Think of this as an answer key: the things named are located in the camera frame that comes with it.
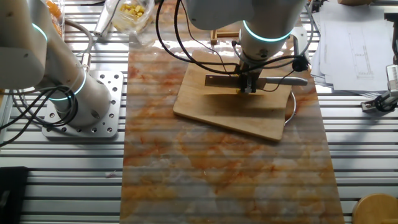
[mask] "black cable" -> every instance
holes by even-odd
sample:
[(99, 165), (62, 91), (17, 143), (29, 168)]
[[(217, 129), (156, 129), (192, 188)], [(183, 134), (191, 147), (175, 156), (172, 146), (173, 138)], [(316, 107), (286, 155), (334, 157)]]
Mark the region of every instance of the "black cable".
[[(73, 94), (72, 91), (67, 90), (67, 91), (65, 91), (63, 93), (67, 97), (68, 104), (69, 104), (68, 105), (69, 109), (68, 109), (68, 112), (66, 113), (66, 115), (63, 118), (61, 118), (59, 121), (54, 122), (54, 123), (48, 123), (48, 122), (42, 120), (39, 117), (35, 117), (35, 119), (33, 120), (33, 123), (42, 125), (45, 128), (61, 127), (61, 126), (64, 126), (64, 125), (68, 124), (76, 116), (76, 114), (78, 112), (78, 104), (77, 104), (76, 97), (75, 97), (75, 95)], [(21, 103), (22, 103), (23, 107), (25, 109), (27, 109), (27, 104), (25, 103), (25, 99), (23, 99), (22, 95), (19, 95), (19, 99), (21, 100)], [(12, 96), (12, 100), (13, 100), (16, 108), (18, 109), (18, 111), (20, 113), (22, 113), (22, 110), (17, 105), (15, 96)], [(31, 110), (28, 110), (28, 113), (31, 116), (33, 116), (33, 112)]]
[(6, 95), (6, 96), (12, 96), (12, 95), (28, 95), (28, 94), (33, 94), (33, 93), (37, 93), (37, 92), (42, 92), (42, 91), (46, 91), (46, 90), (53, 90), (55, 87), (45, 87), (45, 88), (40, 88), (40, 89), (34, 89), (34, 90), (30, 90), (30, 91), (24, 91), (23, 93), (13, 93), (13, 92), (9, 92), (9, 93), (0, 93), (0, 95)]
[(280, 79), (278, 85), (277, 85), (273, 90), (263, 90), (263, 89), (260, 89), (260, 90), (266, 91), (266, 92), (268, 92), (268, 93), (271, 93), (271, 92), (273, 92), (273, 91), (276, 91), (276, 90), (279, 88), (280, 84), (284, 81), (284, 79), (285, 79), (286, 77), (288, 77), (289, 75), (291, 75), (292, 73), (294, 73), (294, 70), (291, 71), (289, 74), (285, 75), (282, 79)]
[(80, 4), (80, 6), (103, 6), (105, 4), (105, 1), (100, 1), (96, 3), (89, 3), (89, 4)]
[(264, 62), (264, 63), (260, 63), (260, 64), (258, 64), (258, 65), (254, 65), (254, 66), (252, 66), (252, 67), (250, 67), (250, 68), (247, 68), (247, 69), (245, 69), (245, 70), (238, 70), (238, 71), (233, 71), (233, 72), (222, 72), (222, 71), (218, 71), (218, 70), (215, 70), (215, 69), (212, 69), (212, 68), (208, 68), (208, 67), (204, 66), (202, 63), (197, 62), (197, 61), (188, 53), (188, 51), (186, 50), (186, 48), (185, 48), (185, 47), (183, 46), (183, 44), (182, 44), (181, 37), (180, 37), (180, 34), (179, 34), (179, 32), (178, 32), (178, 9), (179, 9), (179, 7), (180, 7), (180, 3), (181, 3), (181, 0), (177, 0), (177, 3), (176, 3), (176, 5), (175, 5), (175, 10), (174, 10), (174, 31), (175, 31), (175, 35), (176, 35), (176, 37), (177, 37), (177, 42), (178, 42), (178, 44), (180, 44), (180, 46), (181, 46), (182, 50), (184, 51), (185, 55), (187, 55), (187, 57), (188, 57), (194, 64), (198, 65), (199, 67), (201, 67), (201, 68), (203, 68), (203, 69), (205, 69), (205, 70), (208, 70), (209, 72), (214, 72), (214, 73), (219, 73), (219, 74), (224, 74), (224, 75), (241, 74), (241, 73), (246, 73), (246, 72), (253, 71), (253, 70), (258, 69), (258, 68), (262, 68), (262, 67), (265, 66), (265, 65), (268, 65), (268, 64), (270, 64), (270, 63), (277, 62), (277, 61), (279, 61), (279, 60), (288, 59), (288, 58), (299, 58), (299, 57), (301, 57), (300, 55), (282, 56), (282, 57), (275, 58), (275, 59), (273, 59), (273, 60), (266, 61), (266, 62)]
[(38, 102), (38, 100), (39, 100), (42, 96), (44, 96), (48, 91), (49, 91), (49, 90), (42, 92), (42, 93), (33, 101), (33, 103), (32, 103), (25, 111), (23, 111), (17, 118), (13, 119), (12, 121), (8, 122), (7, 124), (5, 124), (5, 125), (3, 125), (3, 126), (0, 126), (0, 130), (4, 129), (4, 128), (6, 128), (6, 127), (8, 127), (8, 126), (10, 126), (10, 125), (12, 125), (12, 124), (14, 124), (14, 123), (17, 122), (18, 120), (20, 120), (20, 119), (27, 113), (27, 110), (32, 109), (32, 107), (36, 104), (36, 102)]
[[(164, 0), (161, 0), (160, 3), (159, 3), (159, 6), (158, 6), (158, 8), (157, 8), (156, 19), (155, 19), (156, 35), (157, 35), (157, 38), (158, 38), (160, 44), (161, 44), (161, 46), (163, 47), (163, 49), (164, 49), (169, 55), (173, 56), (174, 58), (177, 58), (177, 59), (179, 59), (179, 60), (181, 60), (181, 61), (183, 61), (183, 62), (193, 63), (191, 60), (187, 60), (187, 59), (185, 59), (185, 58), (183, 58), (183, 57), (179, 57), (179, 56), (173, 54), (173, 52), (171, 52), (171, 51), (167, 48), (167, 46), (164, 44), (164, 42), (163, 42), (163, 40), (162, 40), (162, 37), (160, 36), (160, 29), (159, 29), (159, 17), (160, 17), (160, 11), (161, 11), (161, 9), (162, 9), (163, 3), (164, 3)], [(239, 66), (239, 64), (237, 64), (237, 63), (216, 63), (216, 62), (200, 62), (200, 63), (202, 63), (202, 64), (204, 64), (204, 65), (234, 65), (234, 66)]]
[(184, 9), (185, 18), (187, 19), (187, 27), (188, 27), (189, 36), (191, 36), (192, 40), (194, 40), (194, 41), (196, 41), (197, 43), (201, 44), (201, 45), (204, 46), (206, 49), (208, 49), (208, 50), (210, 50), (210, 51), (216, 53), (216, 54), (218, 55), (218, 57), (220, 58), (221, 63), (223, 64), (224, 71), (227, 72), (227, 70), (226, 70), (226, 68), (225, 68), (225, 64), (224, 64), (223, 58), (221, 57), (221, 55), (220, 55), (216, 50), (207, 47), (205, 44), (199, 42), (198, 40), (196, 40), (196, 39), (193, 37), (193, 35), (192, 35), (192, 33), (191, 33), (191, 28), (190, 28), (190, 26), (189, 26), (189, 19), (188, 19), (187, 10), (185, 9), (185, 6), (184, 6), (184, 3), (183, 3), (183, 2), (181, 2), (181, 5), (182, 5), (182, 8)]
[[(39, 113), (40, 109), (43, 108), (45, 102), (50, 98), (51, 95), (53, 95), (53, 94), (56, 92), (56, 90), (57, 90), (57, 89), (54, 88), (53, 90), (50, 91), (50, 93), (45, 97), (45, 99), (43, 100), (43, 102), (42, 102), (42, 103), (39, 105), (39, 107), (36, 109), (34, 115), (28, 120), (28, 122), (27, 122), (27, 123), (25, 124), (25, 126), (19, 131), (19, 133), (16, 134), (16, 135), (15, 135), (13, 138), (11, 138), (10, 140), (4, 141), (3, 143), (0, 143), (0, 147), (6, 146), (6, 145), (12, 143), (13, 141), (15, 141), (17, 138), (19, 138), (19, 137), (26, 131), (26, 129), (29, 127), (29, 125), (30, 125), (31, 122), (33, 121), (33, 119), (34, 119), (34, 118), (37, 116), (37, 114)], [(42, 94), (40, 94), (40, 97), (38, 97), (35, 101), (37, 102), (37, 101), (38, 101), (42, 96), (44, 96), (44, 94), (46, 94), (46, 93), (47, 93), (47, 91), (46, 91), (46, 92), (43, 92)]]

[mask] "wooden cutting board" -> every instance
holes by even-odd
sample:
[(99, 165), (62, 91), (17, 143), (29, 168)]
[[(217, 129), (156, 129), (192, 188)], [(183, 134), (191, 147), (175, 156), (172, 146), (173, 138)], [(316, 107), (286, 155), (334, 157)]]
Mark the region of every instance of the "wooden cutting board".
[[(201, 62), (220, 61), (217, 55), (201, 51), (195, 51), (193, 57)], [(222, 66), (213, 68), (223, 70)], [(261, 77), (283, 77), (291, 70), (290, 66), (264, 70)], [(281, 85), (272, 93), (257, 91), (244, 95), (233, 88), (205, 86), (206, 74), (210, 73), (195, 64), (188, 66), (173, 107), (175, 114), (273, 141), (282, 139), (291, 86)], [(265, 89), (273, 90), (276, 86), (266, 85)]]

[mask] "paper sheet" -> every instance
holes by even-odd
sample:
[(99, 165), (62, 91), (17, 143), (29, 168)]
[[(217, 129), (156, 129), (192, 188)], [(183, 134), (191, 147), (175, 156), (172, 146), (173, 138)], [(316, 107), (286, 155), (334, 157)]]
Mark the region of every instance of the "paper sheet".
[(320, 46), (320, 42), (318, 44), (318, 49), (317, 51), (314, 53), (314, 55), (312, 56), (311, 59), (311, 75), (312, 76), (316, 76), (316, 77), (322, 77), (324, 78), (324, 75), (321, 73), (321, 68), (320, 68), (320, 51), (319, 51), (319, 46)]
[(315, 25), (317, 25), (318, 31), (321, 32), (321, 14), (320, 12), (316, 12), (312, 14), (313, 21)]
[(320, 17), (320, 71), (326, 82), (335, 90), (387, 90), (386, 66), (394, 54), (384, 11), (325, 2)]

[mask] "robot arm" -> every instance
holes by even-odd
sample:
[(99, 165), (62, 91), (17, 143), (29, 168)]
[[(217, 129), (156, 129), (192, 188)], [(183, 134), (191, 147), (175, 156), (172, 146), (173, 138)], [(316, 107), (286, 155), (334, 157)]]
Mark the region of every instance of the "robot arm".
[(292, 33), (307, 0), (186, 0), (191, 23), (213, 30), (244, 21), (239, 38), (253, 61), (275, 55)]
[[(239, 33), (239, 42), (242, 47), (241, 70), (263, 64), (282, 48), (291, 34), (296, 36), (295, 40), (297, 40), (296, 55), (301, 54), (307, 45), (307, 31), (303, 27), (294, 27), (307, 0), (185, 1), (190, 21), (199, 29), (218, 29), (236, 21), (243, 21), (243, 27)], [(302, 67), (307, 67), (307, 51), (305, 51), (303, 61), (305, 66)], [(258, 68), (239, 74), (237, 85), (241, 92), (255, 93), (257, 87), (261, 86), (257, 83), (261, 72), (262, 68)], [(207, 82), (206, 84), (214, 86), (215, 83), (233, 83), (226, 79), (229, 77), (209, 75), (206, 80), (212, 80), (214, 83)]]
[[(85, 71), (54, 29), (41, 0), (0, 0), (0, 88), (67, 86), (76, 95), (78, 112), (71, 126), (95, 124), (108, 111), (110, 93)], [(59, 115), (69, 108), (65, 94), (50, 98)]]

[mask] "metal base plate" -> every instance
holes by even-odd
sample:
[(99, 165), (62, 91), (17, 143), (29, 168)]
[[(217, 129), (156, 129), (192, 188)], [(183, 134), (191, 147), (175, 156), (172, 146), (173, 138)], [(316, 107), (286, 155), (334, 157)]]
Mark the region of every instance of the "metal base plate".
[[(106, 115), (96, 124), (81, 128), (64, 125), (57, 128), (42, 128), (42, 133), (48, 138), (111, 138), (118, 133), (119, 112), (121, 105), (123, 74), (113, 71), (91, 71), (90, 75), (108, 88), (111, 94), (111, 106)], [(54, 104), (49, 102), (45, 118), (47, 122), (56, 122), (60, 119)]]

